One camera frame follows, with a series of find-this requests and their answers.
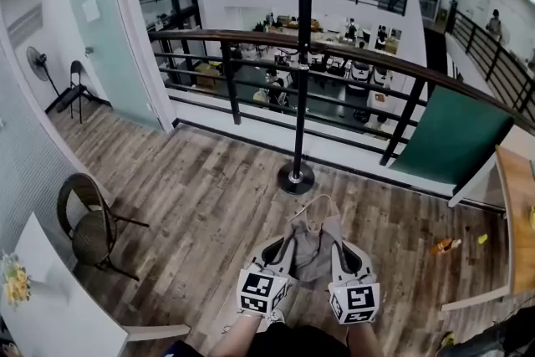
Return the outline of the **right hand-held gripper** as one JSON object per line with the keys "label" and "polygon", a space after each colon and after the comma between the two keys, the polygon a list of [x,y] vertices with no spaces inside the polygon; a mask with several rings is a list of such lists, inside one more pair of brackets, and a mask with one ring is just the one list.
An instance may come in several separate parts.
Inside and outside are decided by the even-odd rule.
{"label": "right hand-held gripper", "polygon": [[339,324],[373,322],[380,308],[380,283],[369,255],[351,242],[343,241],[342,247],[335,242],[331,272],[338,279],[329,284],[329,304]]}

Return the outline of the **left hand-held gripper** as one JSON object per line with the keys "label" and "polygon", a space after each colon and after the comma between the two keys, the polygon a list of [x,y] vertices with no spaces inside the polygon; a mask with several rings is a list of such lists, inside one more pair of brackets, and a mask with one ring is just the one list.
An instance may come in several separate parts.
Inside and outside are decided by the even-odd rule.
{"label": "left hand-held gripper", "polygon": [[237,305],[241,311],[268,316],[287,296],[295,252],[293,237],[275,236],[251,252],[251,264],[240,271]]}

